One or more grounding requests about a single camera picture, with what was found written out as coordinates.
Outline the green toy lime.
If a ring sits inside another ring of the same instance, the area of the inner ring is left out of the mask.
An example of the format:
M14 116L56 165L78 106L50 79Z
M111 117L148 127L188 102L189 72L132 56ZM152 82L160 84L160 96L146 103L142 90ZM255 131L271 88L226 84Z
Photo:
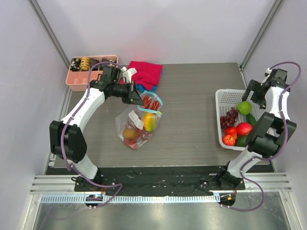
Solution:
M241 114L248 115L252 110L252 104L248 101L243 101L237 105L237 109Z

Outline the yellow orange toy mango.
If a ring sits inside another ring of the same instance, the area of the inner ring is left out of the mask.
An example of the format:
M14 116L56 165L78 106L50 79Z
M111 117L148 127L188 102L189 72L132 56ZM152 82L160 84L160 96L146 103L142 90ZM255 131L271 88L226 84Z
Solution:
M143 117L143 123L147 132L153 132L156 126L156 115L153 113L146 113Z

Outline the brown toy potato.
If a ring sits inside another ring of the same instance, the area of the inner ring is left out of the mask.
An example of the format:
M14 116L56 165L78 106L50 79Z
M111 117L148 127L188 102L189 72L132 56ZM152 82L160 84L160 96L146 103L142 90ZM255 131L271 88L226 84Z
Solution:
M135 139L137 137L137 132L134 128L126 128L123 131L123 136L126 139Z

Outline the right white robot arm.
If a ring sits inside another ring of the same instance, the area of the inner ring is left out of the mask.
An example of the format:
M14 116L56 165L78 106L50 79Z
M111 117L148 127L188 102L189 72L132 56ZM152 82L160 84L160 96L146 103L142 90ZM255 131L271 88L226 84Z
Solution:
M276 156L295 132L297 125L287 114L290 86L286 79L287 71L268 69L263 82L249 82L242 100L250 98L264 112L247 135L244 150L217 174L216 182L220 188L236 188L251 167Z

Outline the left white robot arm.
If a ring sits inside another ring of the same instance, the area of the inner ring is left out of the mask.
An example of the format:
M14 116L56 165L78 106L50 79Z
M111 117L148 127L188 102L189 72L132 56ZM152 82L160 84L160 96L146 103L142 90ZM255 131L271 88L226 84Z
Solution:
M104 62L102 75L97 80L88 80L83 97L60 121L52 121L49 126L51 153L65 161L67 169L75 170L85 181L91 191L101 188L102 177L87 155L87 144L83 130L108 97L118 97L125 104L144 105L136 90L132 76L135 68L111 66Z

